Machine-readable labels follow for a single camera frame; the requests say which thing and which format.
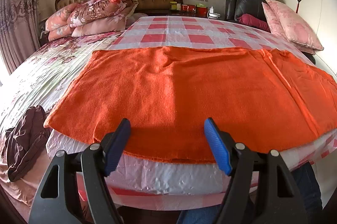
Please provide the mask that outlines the dark brown garment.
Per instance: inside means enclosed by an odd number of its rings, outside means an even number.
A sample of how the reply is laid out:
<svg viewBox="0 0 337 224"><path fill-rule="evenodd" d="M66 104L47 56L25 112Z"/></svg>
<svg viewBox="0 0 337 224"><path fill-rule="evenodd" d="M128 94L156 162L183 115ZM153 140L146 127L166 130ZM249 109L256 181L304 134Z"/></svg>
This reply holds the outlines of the dark brown garment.
<svg viewBox="0 0 337 224"><path fill-rule="evenodd" d="M50 128L44 127L48 112L40 105L29 107L15 127L5 130L3 154L7 160L7 175L11 182L24 177L41 155L50 137Z"/></svg>

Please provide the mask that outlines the floral folded quilt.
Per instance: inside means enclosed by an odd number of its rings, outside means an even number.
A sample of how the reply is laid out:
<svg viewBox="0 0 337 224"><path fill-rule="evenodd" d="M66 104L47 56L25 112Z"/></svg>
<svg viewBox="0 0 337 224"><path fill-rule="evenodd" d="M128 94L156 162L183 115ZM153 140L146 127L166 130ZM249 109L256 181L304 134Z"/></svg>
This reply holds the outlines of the floral folded quilt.
<svg viewBox="0 0 337 224"><path fill-rule="evenodd" d="M45 22L48 40L62 37L82 37L127 28L138 0L89 0L71 3L52 14Z"/></svg>

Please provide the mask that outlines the floral bedspread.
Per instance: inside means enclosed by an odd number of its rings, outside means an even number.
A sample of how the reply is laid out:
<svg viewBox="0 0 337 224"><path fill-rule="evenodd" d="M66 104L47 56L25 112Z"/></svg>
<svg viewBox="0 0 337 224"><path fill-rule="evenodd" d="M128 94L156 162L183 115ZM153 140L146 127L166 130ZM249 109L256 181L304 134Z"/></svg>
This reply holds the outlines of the floral bedspread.
<svg viewBox="0 0 337 224"><path fill-rule="evenodd" d="M40 105L49 111L63 96L91 56L92 51L105 50L119 37L105 33L52 41L33 53L1 86L1 223L13 223L13 214L27 223L31 205L50 159L42 150L27 175L10 182L5 152L5 131L14 127L28 107Z"/></svg>

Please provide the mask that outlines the yellow green box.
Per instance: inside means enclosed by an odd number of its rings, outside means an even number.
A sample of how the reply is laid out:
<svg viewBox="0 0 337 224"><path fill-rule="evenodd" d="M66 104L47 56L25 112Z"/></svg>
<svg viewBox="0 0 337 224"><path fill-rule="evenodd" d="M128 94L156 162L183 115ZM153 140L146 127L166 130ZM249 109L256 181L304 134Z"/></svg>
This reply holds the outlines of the yellow green box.
<svg viewBox="0 0 337 224"><path fill-rule="evenodd" d="M177 2L176 1L171 1L170 2L170 10L175 11L177 9Z"/></svg>

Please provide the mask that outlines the wooden nightstand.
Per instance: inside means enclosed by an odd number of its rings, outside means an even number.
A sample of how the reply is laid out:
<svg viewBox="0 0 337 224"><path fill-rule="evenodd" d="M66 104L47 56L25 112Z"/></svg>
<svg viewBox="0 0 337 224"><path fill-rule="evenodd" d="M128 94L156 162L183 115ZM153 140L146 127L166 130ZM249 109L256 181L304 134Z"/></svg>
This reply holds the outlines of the wooden nightstand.
<svg viewBox="0 0 337 224"><path fill-rule="evenodd" d="M136 10L135 13L144 13L148 16L187 16L187 17L198 17L205 19L216 19L224 20L224 16L221 15L219 18L208 16L208 10L201 11L199 8L195 8L193 12L182 12L182 11L171 11L165 9L148 9L148 10Z"/></svg>

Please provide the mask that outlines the white charger device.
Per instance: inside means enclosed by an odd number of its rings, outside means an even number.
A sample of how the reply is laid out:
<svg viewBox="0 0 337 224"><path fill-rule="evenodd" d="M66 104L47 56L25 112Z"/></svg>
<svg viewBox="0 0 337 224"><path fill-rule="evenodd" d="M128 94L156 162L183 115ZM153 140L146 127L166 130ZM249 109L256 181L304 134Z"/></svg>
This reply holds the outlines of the white charger device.
<svg viewBox="0 0 337 224"><path fill-rule="evenodd" d="M211 7L209 8L209 10L208 10L207 17L208 17L209 19L219 19L219 18L221 17L221 14L216 13L216 12L214 11L214 7L211 6Z"/></svg>

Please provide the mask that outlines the pink floral curtain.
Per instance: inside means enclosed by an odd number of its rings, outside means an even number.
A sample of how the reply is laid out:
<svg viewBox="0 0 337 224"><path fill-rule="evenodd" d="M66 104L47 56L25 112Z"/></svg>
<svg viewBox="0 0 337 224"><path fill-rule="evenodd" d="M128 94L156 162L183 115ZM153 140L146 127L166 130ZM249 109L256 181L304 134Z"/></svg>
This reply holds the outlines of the pink floral curtain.
<svg viewBox="0 0 337 224"><path fill-rule="evenodd" d="M1 57L9 74L39 48L38 0L1 0Z"/></svg>

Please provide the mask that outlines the pink pillow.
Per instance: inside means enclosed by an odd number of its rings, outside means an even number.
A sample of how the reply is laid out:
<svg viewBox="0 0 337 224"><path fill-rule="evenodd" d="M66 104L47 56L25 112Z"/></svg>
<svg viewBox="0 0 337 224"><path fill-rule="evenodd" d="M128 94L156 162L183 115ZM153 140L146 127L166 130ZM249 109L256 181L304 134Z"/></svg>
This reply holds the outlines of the pink pillow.
<svg viewBox="0 0 337 224"><path fill-rule="evenodd" d="M311 48L315 51L322 51L323 45L320 43L316 33L308 23L295 13L286 4L277 0L265 0L269 7L274 11L281 22L286 37L299 45Z"/></svg>
<svg viewBox="0 0 337 224"><path fill-rule="evenodd" d="M267 24L269 26L269 29L273 35L276 35L278 37L281 37L286 42L292 44L294 47L296 47L301 52L309 53L311 55L315 55L315 51L311 48L307 48L303 45L296 44L292 41L290 41L283 30L283 27L281 25L281 22L277 18L274 11L269 7L267 3L262 3L263 11L267 20Z"/></svg>

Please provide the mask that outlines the upper pink pillow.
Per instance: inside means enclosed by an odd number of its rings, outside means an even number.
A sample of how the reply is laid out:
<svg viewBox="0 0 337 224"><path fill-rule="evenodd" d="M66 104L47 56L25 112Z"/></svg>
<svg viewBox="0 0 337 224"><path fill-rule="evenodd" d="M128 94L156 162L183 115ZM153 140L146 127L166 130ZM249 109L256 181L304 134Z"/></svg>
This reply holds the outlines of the upper pink pillow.
<svg viewBox="0 0 337 224"><path fill-rule="evenodd" d="M286 4L277 0L265 0L269 7L274 11L281 22L286 37L299 45L311 48L315 51L322 51L323 45L320 43L316 33L308 23L295 13Z"/></svg>

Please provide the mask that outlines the lower pink pillow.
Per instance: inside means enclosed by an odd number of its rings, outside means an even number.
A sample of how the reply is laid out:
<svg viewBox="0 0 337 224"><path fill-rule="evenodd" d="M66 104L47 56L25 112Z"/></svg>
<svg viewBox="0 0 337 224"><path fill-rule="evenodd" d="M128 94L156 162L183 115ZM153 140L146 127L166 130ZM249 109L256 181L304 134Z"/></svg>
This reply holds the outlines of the lower pink pillow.
<svg viewBox="0 0 337 224"><path fill-rule="evenodd" d="M281 22L277 18L274 11L269 7L267 3L262 3L263 11L267 20L267 24L269 26L269 29L273 35L276 35L278 37L281 37L286 42L292 44L294 47L296 47L301 52L309 53L311 55L315 55L315 51L311 48L307 48L303 45L296 44L292 41L290 41L283 30L283 27L281 25Z"/></svg>

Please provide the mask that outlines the red tin box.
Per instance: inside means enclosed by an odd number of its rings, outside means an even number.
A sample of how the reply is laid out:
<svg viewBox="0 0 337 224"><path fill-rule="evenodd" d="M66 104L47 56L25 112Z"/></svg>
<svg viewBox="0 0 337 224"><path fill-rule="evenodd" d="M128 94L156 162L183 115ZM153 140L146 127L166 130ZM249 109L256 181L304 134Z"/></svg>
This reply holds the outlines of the red tin box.
<svg viewBox="0 0 337 224"><path fill-rule="evenodd" d="M182 13L195 13L196 6L192 4L182 4L181 12Z"/></svg>

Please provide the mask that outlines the maroon bolster cushion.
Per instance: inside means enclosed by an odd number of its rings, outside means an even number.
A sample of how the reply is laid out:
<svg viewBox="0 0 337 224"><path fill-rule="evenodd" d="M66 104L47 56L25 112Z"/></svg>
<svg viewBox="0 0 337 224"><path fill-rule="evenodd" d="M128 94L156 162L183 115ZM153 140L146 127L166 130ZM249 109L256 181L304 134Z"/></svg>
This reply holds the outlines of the maroon bolster cushion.
<svg viewBox="0 0 337 224"><path fill-rule="evenodd" d="M238 17L238 22L249 27L260 29L265 32L270 32L269 26L265 21L257 19L250 14L245 13L241 15L240 17Z"/></svg>

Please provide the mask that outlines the orange pants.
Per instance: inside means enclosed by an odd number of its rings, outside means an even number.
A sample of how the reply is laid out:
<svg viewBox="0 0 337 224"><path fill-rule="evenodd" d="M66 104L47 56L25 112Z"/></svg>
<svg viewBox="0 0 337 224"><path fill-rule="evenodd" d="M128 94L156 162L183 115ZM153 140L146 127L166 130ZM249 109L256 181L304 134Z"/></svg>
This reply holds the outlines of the orange pants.
<svg viewBox="0 0 337 224"><path fill-rule="evenodd" d="M277 49L94 51L44 125L92 144L123 118L127 155L212 163L207 118L257 152L295 148L336 128L336 82Z"/></svg>

